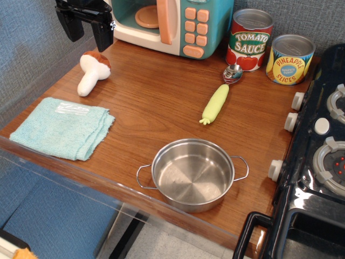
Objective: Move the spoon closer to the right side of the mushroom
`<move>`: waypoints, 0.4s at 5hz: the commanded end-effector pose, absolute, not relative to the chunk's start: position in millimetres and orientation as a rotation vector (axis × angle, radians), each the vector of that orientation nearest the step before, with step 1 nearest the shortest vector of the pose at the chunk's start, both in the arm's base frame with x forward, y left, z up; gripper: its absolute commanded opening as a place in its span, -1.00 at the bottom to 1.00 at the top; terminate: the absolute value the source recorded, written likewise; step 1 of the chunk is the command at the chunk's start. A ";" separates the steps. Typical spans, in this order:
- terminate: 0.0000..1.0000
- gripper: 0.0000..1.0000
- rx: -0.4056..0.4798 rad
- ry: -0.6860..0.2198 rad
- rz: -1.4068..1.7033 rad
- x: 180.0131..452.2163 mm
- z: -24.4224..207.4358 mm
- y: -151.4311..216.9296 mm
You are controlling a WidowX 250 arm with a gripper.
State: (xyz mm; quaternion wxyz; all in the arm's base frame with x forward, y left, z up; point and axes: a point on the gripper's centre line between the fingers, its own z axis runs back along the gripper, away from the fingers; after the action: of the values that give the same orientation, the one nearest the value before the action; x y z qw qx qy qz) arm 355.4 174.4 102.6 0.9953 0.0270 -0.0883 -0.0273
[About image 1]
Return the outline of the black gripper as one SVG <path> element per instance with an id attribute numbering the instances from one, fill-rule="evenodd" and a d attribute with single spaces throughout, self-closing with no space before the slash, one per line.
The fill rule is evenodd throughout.
<path id="1" fill-rule="evenodd" d="M 105 51 L 114 41 L 111 11 L 110 5 L 102 0 L 56 1 L 56 13 L 67 37 L 72 42 L 78 41 L 84 36 L 81 20 L 92 21 L 99 52 Z"/>

